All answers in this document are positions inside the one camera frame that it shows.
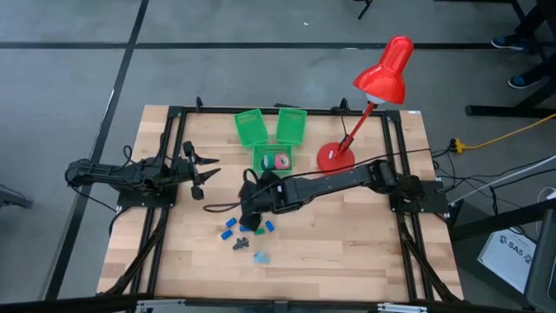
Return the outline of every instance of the lamp shade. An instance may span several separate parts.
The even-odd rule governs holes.
[[[354,80],[354,86],[367,93],[369,99],[378,98],[382,102],[402,104],[406,85],[401,72],[413,50],[414,44],[408,37],[390,39],[378,64],[360,73]]]

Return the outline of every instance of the tape roll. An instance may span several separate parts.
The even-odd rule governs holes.
[[[277,170],[287,170],[291,166],[287,153],[278,153],[275,157],[275,167]]]

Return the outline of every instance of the lamp base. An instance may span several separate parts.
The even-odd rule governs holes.
[[[354,167],[354,152],[351,151],[351,149],[347,149],[343,153],[339,153],[339,148],[340,143],[327,143],[319,150],[319,154],[316,157],[316,163],[319,166],[319,170],[330,170],[329,172],[324,173],[324,175],[338,173]]]

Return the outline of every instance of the yellow cable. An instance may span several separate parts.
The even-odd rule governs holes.
[[[544,123],[544,122],[548,121],[549,119],[551,119],[551,118],[553,118],[553,117],[556,117],[556,113],[552,114],[552,115],[549,116],[549,117],[545,117],[545,118],[541,119],[541,120],[538,121],[538,122],[532,123],[532,124],[529,125],[529,126],[526,126],[526,127],[524,127],[524,128],[518,129],[518,130],[516,130],[516,131],[512,131],[512,132],[509,133],[509,134],[505,134],[504,136],[500,136],[500,137],[495,138],[495,139],[493,139],[493,140],[487,141],[486,143],[481,143],[481,144],[474,145],[474,146],[466,146],[465,144],[462,143],[462,144],[461,144],[461,145],[462,145],[462,146],[461,146],[462,152],[463,152],[463,150],[477,150],[477,149],[486,147],[486,146],[489,145],[489,144],[496,143],[496,142],[498,142],[498,141],[500,141],[500,140],[502,140],[502,139],[506,139],[506,138],[508,138],[508,137],[510,137],[510,136],[513,136],[513,135],[515,135],[515,134],[517,134],[517,133],[520,133],[520,132],[523,131],[523,130],[529,130],[529,129],[531,129],[531,128],[537,126],[537,125],[539,125],[540,123]]]

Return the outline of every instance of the white box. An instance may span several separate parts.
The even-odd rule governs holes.
[[[490,235],[477,261],[524,293],[536,247],[526,236],[500,230]]]

